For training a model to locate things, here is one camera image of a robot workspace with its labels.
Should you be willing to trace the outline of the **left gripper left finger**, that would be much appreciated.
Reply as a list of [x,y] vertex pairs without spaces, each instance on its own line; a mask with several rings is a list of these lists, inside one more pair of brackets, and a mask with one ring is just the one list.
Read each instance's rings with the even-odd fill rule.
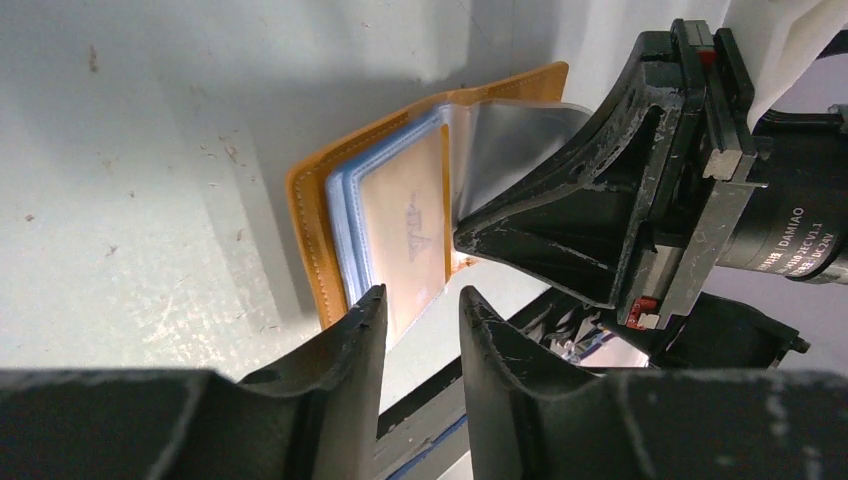
[[5,479],[366,479],[387,292],[231,381],[205,369],[1,374]]

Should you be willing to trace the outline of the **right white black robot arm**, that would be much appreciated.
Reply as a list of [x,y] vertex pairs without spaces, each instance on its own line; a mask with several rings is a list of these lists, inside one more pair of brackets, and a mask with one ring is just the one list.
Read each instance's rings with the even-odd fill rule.
[[847,112],[768,110],[728,28],[641,33],[565,145],[459,220],[455,246],[548,288],[520,315],[577,337],[578,305],[658,368],[765,368],[799,333],[704,291],[715,267],[847,280]]

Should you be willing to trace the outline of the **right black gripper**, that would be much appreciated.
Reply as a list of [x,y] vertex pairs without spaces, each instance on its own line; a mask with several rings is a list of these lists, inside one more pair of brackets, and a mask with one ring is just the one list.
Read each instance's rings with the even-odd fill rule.
[[[678,19],[668,38],[696,96],[683,145],[671,151],[681,72],[634,69],[611,107],[458,223],[457,249],[617,307],[617,322],[637,330],[689,316],[717,266],[845,284],[846,105],[771,109],[749,126],[754,88],[732,32]],[[622,292],[651,205],[658,219]]]

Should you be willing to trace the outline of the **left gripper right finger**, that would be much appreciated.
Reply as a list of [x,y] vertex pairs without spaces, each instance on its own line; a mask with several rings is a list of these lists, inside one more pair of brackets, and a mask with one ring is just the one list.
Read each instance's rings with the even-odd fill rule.
[[847,381],[815,371],[595,376],[459,296],[477,479],[843,479]]

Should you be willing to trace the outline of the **tan credit card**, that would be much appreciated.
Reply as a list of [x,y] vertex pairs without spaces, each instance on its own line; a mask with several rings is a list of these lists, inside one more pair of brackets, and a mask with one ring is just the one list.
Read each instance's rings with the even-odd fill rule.
[[437,126],[362,179],[373,267],[394,346],[446,284],[443,135]]

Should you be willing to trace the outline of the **orange card holder wallet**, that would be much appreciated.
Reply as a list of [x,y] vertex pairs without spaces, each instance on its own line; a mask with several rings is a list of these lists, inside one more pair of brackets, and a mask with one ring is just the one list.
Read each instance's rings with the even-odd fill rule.
[[339,321],[372,286],[388,291],[394,345],[477,257],[457,223],[563,147],[589,111],[562,99],[563,61],[438,93],[319,149],[286,193],[320,323]]

